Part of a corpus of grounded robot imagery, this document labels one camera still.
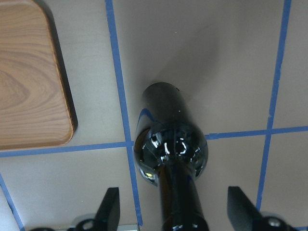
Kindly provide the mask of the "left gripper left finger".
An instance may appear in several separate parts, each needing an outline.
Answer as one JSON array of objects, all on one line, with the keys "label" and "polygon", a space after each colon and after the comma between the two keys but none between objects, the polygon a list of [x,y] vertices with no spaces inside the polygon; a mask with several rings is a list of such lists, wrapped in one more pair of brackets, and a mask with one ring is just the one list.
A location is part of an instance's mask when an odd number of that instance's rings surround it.
[{"label": "left gripper left finger", "polygon": [[116,231],[120,220],[119,188],[108,188],[95,215],[95,231]]}]

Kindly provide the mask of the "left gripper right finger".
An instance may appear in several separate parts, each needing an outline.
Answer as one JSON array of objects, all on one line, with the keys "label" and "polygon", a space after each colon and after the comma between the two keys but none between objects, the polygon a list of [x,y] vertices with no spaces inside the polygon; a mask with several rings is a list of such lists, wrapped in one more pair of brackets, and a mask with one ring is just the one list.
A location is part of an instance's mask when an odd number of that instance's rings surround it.
[{"label": "left gripper right finger", "polygon": [[228,187],[227,215],[235,231],[254,231],[255,226],[263,219],[238,186]]}]

